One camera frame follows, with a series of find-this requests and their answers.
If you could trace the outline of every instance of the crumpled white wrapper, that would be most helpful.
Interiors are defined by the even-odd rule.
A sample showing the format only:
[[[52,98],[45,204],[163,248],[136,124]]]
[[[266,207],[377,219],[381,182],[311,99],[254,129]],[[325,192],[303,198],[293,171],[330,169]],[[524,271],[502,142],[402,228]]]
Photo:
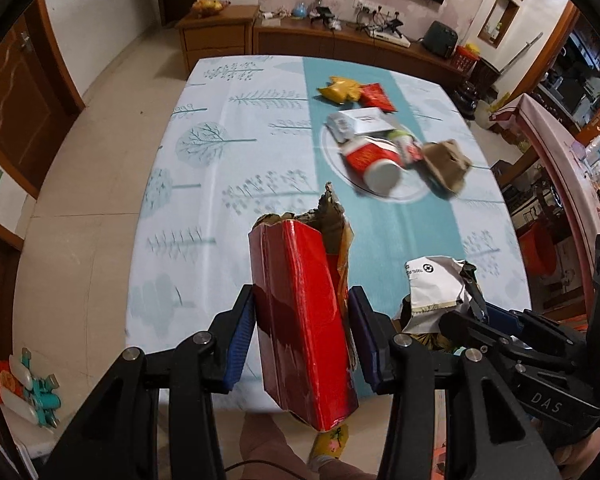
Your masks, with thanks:
[[[450,256],[423,256],[405,264],[411,287],[411,319],[403,332],[440,332],[438,321],[443,314],[469,309],[471,295],[460,277],[465,263]]]

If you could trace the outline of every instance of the white router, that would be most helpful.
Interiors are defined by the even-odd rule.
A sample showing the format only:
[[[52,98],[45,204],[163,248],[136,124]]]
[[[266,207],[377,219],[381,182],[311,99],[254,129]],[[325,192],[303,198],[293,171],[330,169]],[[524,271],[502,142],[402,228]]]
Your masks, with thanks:
[[[369,32],[369,36],[371,36],[375,40],[388,41],[389,43],[395,43],[407,48],[411,46],[411,41],[407,40],[407,38],[405,38],[404,36],[400,37],[397,34],[393,34],[391,32],[381,32],[379,30],[372,30]]]

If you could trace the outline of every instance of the white box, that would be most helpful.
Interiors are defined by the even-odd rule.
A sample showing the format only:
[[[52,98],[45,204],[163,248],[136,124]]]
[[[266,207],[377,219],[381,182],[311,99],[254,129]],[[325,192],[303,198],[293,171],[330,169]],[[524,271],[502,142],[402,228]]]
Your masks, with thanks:
[[[327,128],[337,142],[345,142],[356,135],[369,135],[398,129],[380,108],[356,108],[327,116]]]

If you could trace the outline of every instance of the red bucket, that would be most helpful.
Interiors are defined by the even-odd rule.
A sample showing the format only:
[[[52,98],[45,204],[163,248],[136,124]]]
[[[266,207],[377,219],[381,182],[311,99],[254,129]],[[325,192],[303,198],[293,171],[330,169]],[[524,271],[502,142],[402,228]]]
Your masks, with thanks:
[[[550,276],[555,272],[557,257],[551,233],[536,221],[529,231],[518,238],[526,272],[535,276]]]

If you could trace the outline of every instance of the dining table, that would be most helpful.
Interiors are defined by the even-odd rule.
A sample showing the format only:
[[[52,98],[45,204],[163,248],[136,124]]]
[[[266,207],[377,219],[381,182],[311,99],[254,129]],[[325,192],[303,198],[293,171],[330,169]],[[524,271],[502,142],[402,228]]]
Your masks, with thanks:
[[[401,171],[387,196],[352,174],[326,128],[337,105],[317,88],[329,76],[380,83],[394,120],[420,142],[455,139],[472,167],[445,196],[416,168]],[[405,264],[446,255],[477,267],[485,299],[506,310],[530,307],[518,240],[490,166],[467,123],[439,85],[373,66],[294,56],[201,59],[166,127],[146,184],[134,242],[126,343],[144,352],[174,348],[252,283],[248,234],[267,213],[315,208],[331,182],[354,232],[349,286],[373,309],[396,316],[410,292]],[[372,394],[360,370],[360,397]],[[265,393],[257,331],[240,381],[216,408],[276,410]]]

